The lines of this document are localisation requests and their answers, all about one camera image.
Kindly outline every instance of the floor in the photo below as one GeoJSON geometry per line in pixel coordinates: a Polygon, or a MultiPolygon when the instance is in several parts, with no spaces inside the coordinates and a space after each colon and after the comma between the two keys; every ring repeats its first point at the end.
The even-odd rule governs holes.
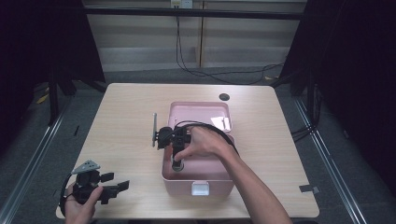
{"type": "MultiPolygon", "coordinates": [[[[230,72],[230,68],[207,68],[205,71],[230,72]]],[[[275,80],[279,71],[268,71],[263,77],[262,74],[246,74],[225,75],[221,78],[240,83],[259,79],[260,82],[255,85],[265,85],[275,80]]],[[[227,84],[212,77],[195,77],[180,69],[107,73],[106,80],[107,84],[112,82],[227,84]]],[[[56,130],[48,126],[49,101],[46,100],[42,104],[35,103],[35,100],[42,95],[42,89],[46,84],[36,87],[35,100],[22,119],[19,135],[9,147],[8,153],[0,160],[2,223],[63,223],[54,215],[59,189],[65,174],[75,165],[104,95],[81,83],[77,82],[76,85],[78,92],[75,96],[60,96],[61,105],[64,106],[61,108],[64,112],[56,130]],[[41,159],[31,161],[39,152],[38,146],[40,143],[42,145],[43,136],[50,131],[56,131],[56,134],[51,139],[44,139],[47,144],[44,151],[41,151],[39,157],[41,159]],[[24,188],[18,187],[19,182],[25,183],[24,188]],[[13,209],[5,209],[5,205],[10,204],[13,209]]],[[[294,132],[304,127],[304,119],[296,103],[298,99],[290,96],[289,86],[281,85],[276,88],[276,94],[290,131],[294,132]]],[[[318,131],[325,143],[324,153],[318,149],[313,134],[296,143],[308,180],[312,186],[319,189],[319,193],[315,196],[320,215],[309,220],[323,224],[396,222],[396,199],[360,156],[356,145],[344,136],[342,126],[325,104],[320,112],[318,131]],[[346,189],[343,184],[337,184],[334,180],[337,176],[342,177],[341,182],[344,182],[346,189]],[[353,211],[348,211],[348,208],[358,209],[355,211],[361,214],[354,214],[353,211]]],[[[306,218],[293,219],[296,222],[302,220],[306,218]]],[[[98,223],[127,222],[127,220],[98,221],[98,223]]]]}

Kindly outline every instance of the white wall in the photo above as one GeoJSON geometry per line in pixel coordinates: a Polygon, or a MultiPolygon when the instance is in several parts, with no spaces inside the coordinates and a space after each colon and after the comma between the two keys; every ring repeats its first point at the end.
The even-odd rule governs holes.
{"type": "MultiPolygon", "coordinates": [[[[84,3],[86,6],[170,7],[170,0],[85,0],[84,3]]],[[[194,8],[220,10],[302,12],[304,6],[304,0],[193,1],[194,8]]],[[[88,18],[105,71],[177,67],[175,17],[89,15],[88,18]]],[[[205,18],[202,22],[201,18],[180,18],[183,59],[188,67],[281,63],[297,26],[297,21],[205,18]]]]}

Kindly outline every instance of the gray carpet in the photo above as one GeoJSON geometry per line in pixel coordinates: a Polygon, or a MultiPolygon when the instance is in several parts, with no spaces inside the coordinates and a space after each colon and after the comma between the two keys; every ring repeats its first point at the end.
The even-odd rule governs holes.
{"type": "MultiPolygon", "coordinates": [[[[279,74],[280,69],[278,67],[267,71],[264,75],[274,78],[279,74]]],[[[217,73],[235,70],[247,69],[212,68],[205,71],[217,73]]],[[[273,79],[262,79],[261,74],[218,75],[216,78],[224,78],[234,84],[259,80],[254,85],[267,85],[274,81],[273,79]]],[[[113,82],[228,84],[213,77],[193,76],[180,69],[111,73],[106,74],[106,80],[107,84],[113,82]]],[[[58,203],[57,191],[62,186],[65,175],[70,172],[76,162],[103,98],[101,92],[79,82],[76,82],[76,85],[78,92],[71,100],[60,129],[50,144],[48,153],[35,174],[12,223],[63,223],[55,216],[58,203]]],[[[290,96],[289,86],[278,87],[276,94],[290,126],[290,131],[302,128],[304,123],[294,99],[290,96]]],[[[1,159],[1,205],[15,187],[19,176],[26,167],[25,164],[35,152],[36,146],[47,129],[48,120],[48,101],[42,105],[32,104],[29,107],[23,119],[19,136],[11,145],[7,155],[1,159]]],[[[343,129],[338,124],[336,117],[325,106],[321,111],[318,129],[340,172],[360,204],[367,221],[369,223],[394,223],[396,220],[395,198],[390,195],[381,179],[361,158],[354,143],[344,137],[343,129]]],[[[353,223],[310,136],[296,143],[296,146],[311,185],[320,189],[320,193],[316,194],[320,215],[310,220],[323,224],[353,223]]],[[[98,223],[126,222],[122,220],[98,221],[98,223]]]]}

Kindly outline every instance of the cable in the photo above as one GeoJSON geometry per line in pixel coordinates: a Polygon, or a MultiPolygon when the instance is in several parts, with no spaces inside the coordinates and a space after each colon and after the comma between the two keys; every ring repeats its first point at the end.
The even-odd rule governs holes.
{"type": "Polygon", "coordinates": [[[72,176],[71,174],[68,174],[66,179],[64,180],[64,184],[62,185],[62,189],[61,189],[61,196],[59,199],[59,207],[61,208],[61,212],[64,215],[64,204],[66,203],[67,198],[72,195],[73,193],[67,195],[66,197],[64,197],[64,190],[66,189],[66,185],[67,182],[69,182],[70,176],[72,176]]]}
{"type": "Polygon", "coordinates": [[[303,127],[297,131],[294,131],[291,133],[294,143],[302,140],[309,134],[311,134],[317,127],[320,119],[320,110],[321,110],[321,104],[323,101],[323,97],[320,94],[320,91],[318,90],[318,87],[315,87],[315,101],[314,101],[314,117],[311,122],[311,124],[307,127],[303,127]]]}
{"type": "Polygon", "coordinates": [[[264,77],[264,71],[273,69],[273,68],[278,67],[278,66],[283,66],[283,64],[284,64],[284,63],[268,64],[268,65],[265,65],[260,70],[247,71],[247,72],[221,72],[221,73],[208,74],[208,73],[201,72],[201,71],[191,71],[189,68],[187,68],[186,64],[184,63],[184,58],[183,58],[183,54],[182,54],[182,47],[181,47],[181,38],[180,38],[180,20],[179,20],[179,17],[177,17],[177,50],[176,50],[176,58],[177,58],[178,67],[180,67],[183,71],[188,72],[189,74],[191,74],[193,76],[196,76],[196,77],[212,77],[215,80],[218,80],[218,81],[221,81],[221,82],[225,82],[225,83],[228,83],[228,84],[232,84],[232,85],[253,85],[253,84],[256,84],[256,83],[262,81],[262,79],[264,77]],[[180,64],[180,62],[178,60],[178,55],[180,55],[180,59],[181,59],[182,65],[180,64]],[[261,73],[261,75],[256,80],[248,82],[248,83],[236,83],[236,82],[231,82],[231,81],[227,81],[227,80],[224,80],[222,78],[216,77],[216,76],[219,76],[219,75],[254,74],[254,73],[261,73]]]}
{"type": "Polygon", "coordinates": [[[231,141],[231,139],[227,136],[227,134],[225,132],[223,132],[222,130],[218,129],[217,127],[211,125],[211,124],[207,124],[207,123],[203,123],[200,121],[195,121],[195,120],[183,120],[181,122],[179,122],[178,124],[175,125],[175,129],[170,132],[168,135],[166,135],[163,139],[158,140],[158,145],[161,145],[163,143],[163,140],[171,137],[173,134],[175,134],[176,132],[180,131],[181,129],[185,129],[188,127],[205,127],[215,133],[218,133],[222,138],[224,138],[224,140],[233,147],[233,149],[235,150],[236,154],[239,155],[238,150],[236,149],[235,144],[233,143],[233,141],[231,141]],[[189,122],[189,124],[183,125],[181,127],[177,127],[177,125],[181,124],[181,123],[187,123],[189,122]]]}

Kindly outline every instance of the forearm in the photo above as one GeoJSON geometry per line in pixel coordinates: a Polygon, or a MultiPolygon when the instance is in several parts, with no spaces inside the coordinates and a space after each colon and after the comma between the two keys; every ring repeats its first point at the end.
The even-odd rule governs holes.
{"type": "Polygon", "coordinates": [[[223,150],[218,157],[235,183],[254,223],[291,223],[274,193],[236,153],[223,150]]]}

